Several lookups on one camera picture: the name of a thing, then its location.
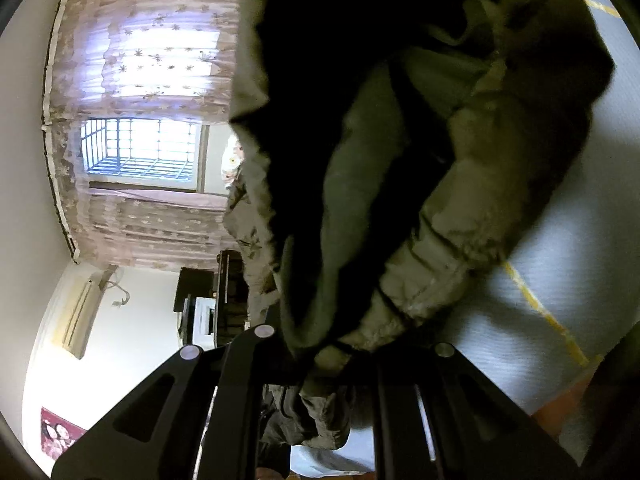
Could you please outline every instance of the metal security bars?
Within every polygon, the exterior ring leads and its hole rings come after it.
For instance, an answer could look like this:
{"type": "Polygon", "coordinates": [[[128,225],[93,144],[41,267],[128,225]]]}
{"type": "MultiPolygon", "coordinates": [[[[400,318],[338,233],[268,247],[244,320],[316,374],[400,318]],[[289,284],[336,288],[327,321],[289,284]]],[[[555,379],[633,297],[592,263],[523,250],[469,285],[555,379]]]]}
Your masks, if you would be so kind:
{"type": "Polygon", "coordinates": [[[200,128],[171,120],[87,120],[81,131],[84,169],[96,180],[149,185],[161,180],[169,187],[195,188],[200,128]]]}

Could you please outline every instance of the sheer curtain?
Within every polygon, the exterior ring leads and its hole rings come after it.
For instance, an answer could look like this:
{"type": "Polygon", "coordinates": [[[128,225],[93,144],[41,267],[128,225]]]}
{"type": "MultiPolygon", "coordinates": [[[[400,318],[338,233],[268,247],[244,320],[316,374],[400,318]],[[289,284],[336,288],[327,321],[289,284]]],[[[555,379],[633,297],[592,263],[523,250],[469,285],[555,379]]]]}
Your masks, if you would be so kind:
{"type": "Polygon", "coordinates": [[[221,207],[176,205],[166,194],[93,194],[80,131],[88,118],[226,121],[237,24],[236,0],[61,0],[44,131],[56,204],[76,256],[209,268],[233,246],[221,207]]]}

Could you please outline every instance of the yellow tape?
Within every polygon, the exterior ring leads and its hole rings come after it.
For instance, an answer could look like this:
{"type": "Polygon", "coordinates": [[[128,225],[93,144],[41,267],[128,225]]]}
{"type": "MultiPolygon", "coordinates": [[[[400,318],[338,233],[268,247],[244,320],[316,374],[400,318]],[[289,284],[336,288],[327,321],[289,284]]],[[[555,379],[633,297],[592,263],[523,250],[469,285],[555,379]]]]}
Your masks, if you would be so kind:
{"type": "Polygon", "coordinates": [[[549,312],[544,307],[544,305],[542,305],[542,303],[540,303],[540,300],[536,298],[536,295],[529,288],[527,283],[522,279],[522,276],[520,276],[520,273],[509,262],[503,262],[502,268],[513,280],[513,283],[515,283],[516,286],[520,289],[520,292],[524,296],[525,300],[527,300],[527,303],[529,303],[529,305],[532,307],[532,309],[535,310],[537,313],[539,313],[540,316],[542,316],[546,320],[546,322],[548,322],[549,325],[551,325],[553,329],[556,330],[556,332],[558,332],[562,336],[562,338],[564,338],[564,342],[567,346],[569,354],[571,355],[571,358],[574,361],[576,361],[580,366],[586,367],[589,364],[589,359],[584,354],[584,352],[582,352],[582,349],[580,348],[578,343],[575,341],[574,336],[571,335],[569,330],[566,327],[564,327],[554,317],[554,315],[551,312],[549,312]]]}
{"type": "Polygon", "coordinates": [[[614,9],[613,7],[609,7],[608,5],[603,5],[600,2],[596,2],[594,0],[584,0],[587,2],[587,5],[593,7],[594,9],[602,10],[611,16],[615,16],[616,18],[620,18],[620,13],[614,9]]]}

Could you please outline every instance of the wall-mounted air conditioner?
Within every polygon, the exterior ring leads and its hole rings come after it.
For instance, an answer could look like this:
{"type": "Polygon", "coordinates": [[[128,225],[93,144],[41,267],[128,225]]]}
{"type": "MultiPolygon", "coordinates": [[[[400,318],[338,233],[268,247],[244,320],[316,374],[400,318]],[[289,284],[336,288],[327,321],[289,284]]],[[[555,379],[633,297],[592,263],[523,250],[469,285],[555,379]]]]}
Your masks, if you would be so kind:
{"type": "Polygon", "coordinates": [[[94,272],[89,279],[77,278],[58,317],[53,343],[77,359],[84,355],[95,314],[102,299],[101,279],[101,272],[94,272]]]}

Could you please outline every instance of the poster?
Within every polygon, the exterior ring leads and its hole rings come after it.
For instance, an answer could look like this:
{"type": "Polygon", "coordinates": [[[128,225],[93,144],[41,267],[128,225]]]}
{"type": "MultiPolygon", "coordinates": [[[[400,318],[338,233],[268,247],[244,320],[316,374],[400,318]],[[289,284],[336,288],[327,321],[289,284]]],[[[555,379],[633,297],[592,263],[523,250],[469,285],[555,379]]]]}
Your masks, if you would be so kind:
{"type": "Polygon", "coordinates": [[[53,460],[57,460],[85,432],[45,408],[40,410],[40,445],[42,452],[53,460]]]}

